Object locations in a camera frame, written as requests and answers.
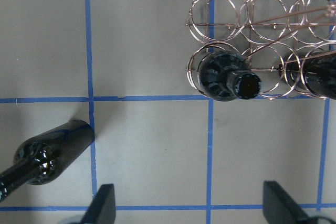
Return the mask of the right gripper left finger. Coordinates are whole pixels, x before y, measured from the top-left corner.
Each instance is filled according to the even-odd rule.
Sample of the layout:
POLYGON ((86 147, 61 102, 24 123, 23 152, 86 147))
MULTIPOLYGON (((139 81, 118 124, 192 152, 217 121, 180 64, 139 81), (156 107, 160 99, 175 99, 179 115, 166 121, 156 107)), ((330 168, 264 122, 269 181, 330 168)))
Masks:
POLYGON ((116 218, 114 184, 103 184, 79 223, 114 224, 116 218))

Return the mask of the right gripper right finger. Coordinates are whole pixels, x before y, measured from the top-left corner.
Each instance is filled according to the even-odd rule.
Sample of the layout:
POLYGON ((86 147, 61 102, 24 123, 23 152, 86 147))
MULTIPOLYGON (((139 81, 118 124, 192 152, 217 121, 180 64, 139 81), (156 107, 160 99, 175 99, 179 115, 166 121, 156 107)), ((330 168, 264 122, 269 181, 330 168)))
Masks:
POLYGON ((315 223, 276 181, 263 182, 262 203, 269 224, 315 223))

